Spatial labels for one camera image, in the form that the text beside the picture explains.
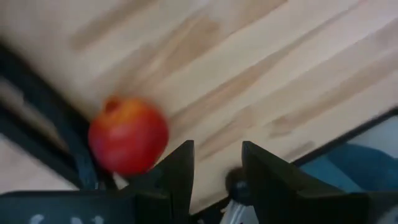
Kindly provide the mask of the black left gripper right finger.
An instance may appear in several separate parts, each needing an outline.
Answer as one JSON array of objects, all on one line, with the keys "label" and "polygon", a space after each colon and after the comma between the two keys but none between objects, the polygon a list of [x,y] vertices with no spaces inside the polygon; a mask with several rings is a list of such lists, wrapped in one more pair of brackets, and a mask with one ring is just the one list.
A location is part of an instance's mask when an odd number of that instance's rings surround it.
[{"label": "black left gripper right finger", "polygon": [[346,193],[251,141],[242,163],[259,223],[397,223],[397,192]]}]

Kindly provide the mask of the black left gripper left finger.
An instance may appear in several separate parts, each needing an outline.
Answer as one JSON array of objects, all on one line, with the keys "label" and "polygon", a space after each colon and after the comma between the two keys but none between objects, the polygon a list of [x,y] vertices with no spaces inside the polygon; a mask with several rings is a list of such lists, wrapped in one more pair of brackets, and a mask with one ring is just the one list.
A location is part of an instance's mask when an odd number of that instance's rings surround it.
[{"label": "black left gripper left finger", "polygon": [[188,223],[194,163],[194,142],[187,140],[121,190],[2,194],[1,223]]}]

